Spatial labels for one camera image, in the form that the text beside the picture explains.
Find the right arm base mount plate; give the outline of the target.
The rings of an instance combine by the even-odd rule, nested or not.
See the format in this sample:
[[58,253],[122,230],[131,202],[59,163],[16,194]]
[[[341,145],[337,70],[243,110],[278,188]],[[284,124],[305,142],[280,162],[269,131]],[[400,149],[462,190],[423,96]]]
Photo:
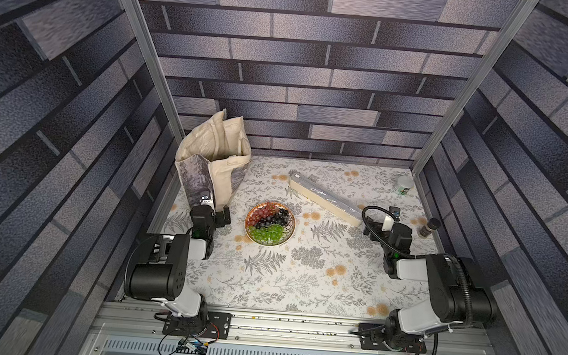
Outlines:
[[385,329],[384,325],[360,323],[352,334],[360,338],[362,350],[422,355],[427,351],[422,336],[406,334],[398,329]]

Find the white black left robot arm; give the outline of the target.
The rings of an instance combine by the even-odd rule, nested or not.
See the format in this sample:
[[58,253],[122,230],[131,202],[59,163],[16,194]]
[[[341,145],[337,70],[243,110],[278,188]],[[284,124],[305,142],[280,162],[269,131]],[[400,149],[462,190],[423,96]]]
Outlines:
[[191,209],[192,227],[183,234],[152,234],[134,249],[126,263],[124,293],[160,304],[176,318],[208,320],[205,299],[186,285],[188,262],[213,253],[216,229],[231,224],[230,209],[216,211],[199,204]]

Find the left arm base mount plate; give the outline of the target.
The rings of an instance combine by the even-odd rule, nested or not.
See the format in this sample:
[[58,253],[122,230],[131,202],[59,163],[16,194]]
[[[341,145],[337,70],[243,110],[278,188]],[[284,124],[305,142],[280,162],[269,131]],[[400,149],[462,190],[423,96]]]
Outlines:
[[226,340],[229,336],[233,315],[210,312],[193,318],[170,317],[166,319],[162,333],[171,336],[190,336],[210,340]]

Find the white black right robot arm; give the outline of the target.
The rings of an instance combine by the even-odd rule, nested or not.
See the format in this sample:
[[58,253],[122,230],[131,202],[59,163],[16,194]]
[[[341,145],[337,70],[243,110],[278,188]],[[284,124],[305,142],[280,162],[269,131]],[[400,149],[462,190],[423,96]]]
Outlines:
[[413,256],[412,231],[395,223],[386,232],[384,270],[391,279],[426,283],[429,298],[392,311],[383,333],[392,339],[429,336],[493,319],[497,306],[475,262],[443,253]]

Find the patterned plate with rim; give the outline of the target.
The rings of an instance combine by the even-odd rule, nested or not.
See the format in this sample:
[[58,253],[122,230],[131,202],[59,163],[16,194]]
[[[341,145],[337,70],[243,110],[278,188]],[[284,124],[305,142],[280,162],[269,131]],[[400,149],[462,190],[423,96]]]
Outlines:
[[246,216],[247,236],[255,243],[275,246],[285,243],[295,231],[293,212],[278,202],[265,202],[253,207]]

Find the cream plastic wrap dispenser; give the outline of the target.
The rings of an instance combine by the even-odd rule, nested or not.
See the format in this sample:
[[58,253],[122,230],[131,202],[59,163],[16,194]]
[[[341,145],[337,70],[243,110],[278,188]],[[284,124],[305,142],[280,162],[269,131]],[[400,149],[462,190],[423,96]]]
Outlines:
[[299,172],[289,173],[288,186],[354,227],[363,224],[361,210]]

